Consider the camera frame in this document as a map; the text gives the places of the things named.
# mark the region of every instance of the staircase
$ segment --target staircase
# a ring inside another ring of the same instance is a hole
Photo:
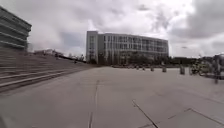
[[[0,47],[0,92],[89,68],[84,63]]]

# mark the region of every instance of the building roof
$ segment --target building roof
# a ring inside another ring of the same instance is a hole
[[[23,22],[24,22],[24,23],[26,23],[27,25],[32,26],[30,23],[28,23],[27,21],[25,21],[25,20],[21,19],[20,17],[18,17],[18,16],[17,16],[17,15],[15,15],[14,13],[12,13],[12,12],[8,11],[7,9],[3,8],[1,5],[0,5],[0,9],[3,9],[4,11],[6,11],[6,12],[8,12],[9,14],[13,15],[14,17],[16,17],[16,18],[20,19],[21,21],[23,21]]]

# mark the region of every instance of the ground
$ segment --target ground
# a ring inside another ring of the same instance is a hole
[[[0,127],[224,128],[224,82],[213,82],[178,69],[90,69],[1,94]]]

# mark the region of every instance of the sky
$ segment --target sky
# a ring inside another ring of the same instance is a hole
[[[33,49],[85,54],[86,31],[167,39],[171,56],[224,49],[224,0],[0,0],[32,24]]]

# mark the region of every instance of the distant building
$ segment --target distant building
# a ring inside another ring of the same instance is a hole
[[[0,46],[26,50],[31,25],[0,6]]]
[[[41,54],[41,55],[52,55],[54,56],[55,54],[60,55],[60,56],[64,56],[63,53],[58,52],[54,49],[47,49],[47,50],[38,50],[38,51],[34,51],[35,54]]]
[[[86,60],[119,64],[132,54],[147,57],[150,60],[168,57],[168,41],[158,38],[87,31]]]

